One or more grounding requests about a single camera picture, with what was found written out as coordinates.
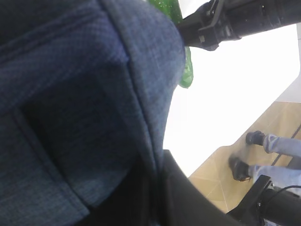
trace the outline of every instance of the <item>person's leg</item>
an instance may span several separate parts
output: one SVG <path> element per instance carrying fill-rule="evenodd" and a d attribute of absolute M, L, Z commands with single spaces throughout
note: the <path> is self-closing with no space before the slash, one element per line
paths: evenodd
<path fill-rule="evenodd" d="M 279 153 L 292 157 L 301 157 L 301 140 L 268 134 L 263 140 L 263 147 L 267 153 Z"/>
<path fill-rule="evenodd" d="M 301 185 L 301 170 L 288 169 L 278 166 L 250 166 L 249 175 L 255 182 L 260 175 L 271 177 L 276 187 L 284 188 L 291 185 Z M 301 189 L 292 188 L 291 192 L 301 195 Z"/>

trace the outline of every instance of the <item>stitched seam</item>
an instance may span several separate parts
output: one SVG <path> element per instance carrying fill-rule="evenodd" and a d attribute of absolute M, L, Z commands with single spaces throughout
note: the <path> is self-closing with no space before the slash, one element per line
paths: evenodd
<path fill-rule="evenodd" d="M 0 54 L 5 55 L 5 57 L 2 57 L 2 59 L 0 58 L 0 64 L 6 63 L 7 61 L 11 61 L 12 59 L 18 57 L 21 54 L 25 54 L 33 49 L 45 45 L 46 43 L 58 37 L 62 37 L 66 33 L 69 33 L 70 31 L 75 31 L 80 27 L 97 19 L 98 17 L 99 17 L 98 14 L 94 14 L 94 15 L 92 14 L 77 19 L 77 21 L 73 22 L 72 24 L 64 24 L 63 22 L 61 22 L 61 24 L 56 24 L 56 25 L 51 24 L 49 25 L 49 27 L 44 28 L 42 31 L 38 31 L 35 34 L 30 35 L 29 37 L 31 41 L 26 45 L 22 43 L 24 41 L 24 38 L 20 38 L 20 40 L 16 41 L 16 43 L 10 44 L 13 47 L 5 47 L 0 50 Z M 54 27 L 56 28 L 56 31 L 49 33 L 49 30 L 54 29 Z"/>
<path fill-rule="evenodd" d="M 103 6 L 99 0 L 97 0 L 97 3 L 99 4 L 100 7 L 105 8 L 106 11 L 109 12 L 109 10 L 107 10 L 106 6 Z M 130 51 L 127 48 L 126 42 L 124 41 L 121 32 L 119 31 L 118 27 L 116 26 L 116 23 L 115 23 L 114 19 L 112 18 L 112 16 L 109 13 L 108 13 L 108 18 L 111 21 L 112 25 L 114 26 L 116 33 L 119 35 L 120 41 L 123 43 L 123 46 L 124 46 L 124 49 L 125 49 L 127 55 L 131 56 Z M 149 122 L 147 120 L 146 113 L 145 113 L 145 110 L 143 108 L 141 98 L 139 97 L 138 92 L 137 92 L 137 85 L 135 84 L 134 79 L 131 76 L 131 74 L 134 73 L 133 63 L 131 61 L 132 60 L 131 60 L 131 57 L 130 57 L 130 63 L 127 64 L 127 68 L 129 70 L 129 78 L 131 80 L 131 84 L 133 86 L 133 90 L 134 90 L 136 99 L 138 101 L 140 110 L 142 112 L 143 119 L 144 119 L 146 127 L 147 127 L 148 135 L 150 137 L 151 155 L 152 155 L 154 163 L 155 163 L 156 174 L 158 174 L 158 163 L 157 163 L 156 156 L 155 156 L 155 153 L 154 153 L 154 148 L 153 148 L 154 147 L 153 137 L 152 137 L 152 135 L 150 133 L 150 130 L 149 130 L 150 125 L 149 125 Z"/>
<path fill-rule="evenodd" d="M 59 189 L 59 191 L 61 192 L 62 196 L 68 200 L 68 202 L 71 204 L 71 206 L 74 207 L 74 209 L 82 216 L 85 217 L 86 215 L 77 207 L 77 205 L 75 203 L 73 203 L 72 199 L 69 197 L 68 194 L 66 194 L 66 192 L 64 191 L 64 189 L 61 188 L 61 186 L 59 185 L 59 183 L 56 181 L 56 179 L 53 177 L 53 175 L 49 172 L 48 167 L 45 165 L 44 161 L 41 159 L 40 155 L 38 154 L 38 152 L 36 151 L 35 145 L 32 143 L 31 139 L 27 136 L 26 132 L 24 131 L 23 127 L 20 125 L 19 120 L 16 118 L 15 116 L 15 112 L 12 113 L 12 118 L 13 121 L 16 123 L 17 127 L 19 128 L 20 132 L 23 134 L 24 138 L 26 139 L 27 143 L 29 144 L 29 146 L 31 147 L 31 149 L 33 150 L 35 156 L 37 157 L 37 159 L 39 160 L 39 162 L 41 163 L 41 165 L 43 166 L 45 172 L 48 174 L 48 176 L 51 178 L 51 180 L 56 184 L 56 187 Z"/>

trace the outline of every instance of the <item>black metal clamp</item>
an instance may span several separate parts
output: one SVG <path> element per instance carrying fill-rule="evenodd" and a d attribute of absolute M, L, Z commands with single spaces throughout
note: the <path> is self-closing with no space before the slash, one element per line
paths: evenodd
<path fill-rule="evenodd" d="M 300 0 L 211 0 L 177 25 L 186 46 L 219 43 L 301 22 Z"/>

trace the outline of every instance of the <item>black cable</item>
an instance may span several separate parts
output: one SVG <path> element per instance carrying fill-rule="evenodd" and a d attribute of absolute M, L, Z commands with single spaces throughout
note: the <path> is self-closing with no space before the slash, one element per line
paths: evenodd
<path fill-rule="evenodd" d="M 264 208 L 264 214 L 266 213 L 267 208 L 268 208 L 270 202 L 271 202 L 277 195 L 279 195 L 281 192 L 286 191 L 287 189 L 291 189 L 291 188 L 300 188 L 300 189 L 301 189 L 301 186 L 299 186 L 299 185 L 291 185 L 291 186 L 287 186 L 287 187 L 285 187 L 285 188 L 280 189 L 276 194 L 274 194 L 272 197 L 270 197 L 270 199 L 267 201 L 267 204 L 265 205 L 265 208 Z"/>

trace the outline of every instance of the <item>blue fabric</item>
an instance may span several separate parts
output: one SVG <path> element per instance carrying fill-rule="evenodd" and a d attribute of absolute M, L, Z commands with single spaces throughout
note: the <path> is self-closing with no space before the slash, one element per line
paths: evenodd
<path fill-rule="evenodd" d="M 0 225 L 72 225 L 138 155 L 156 178 L 184 54 L 140 0 L 89 0 L 1 46 Z"/>

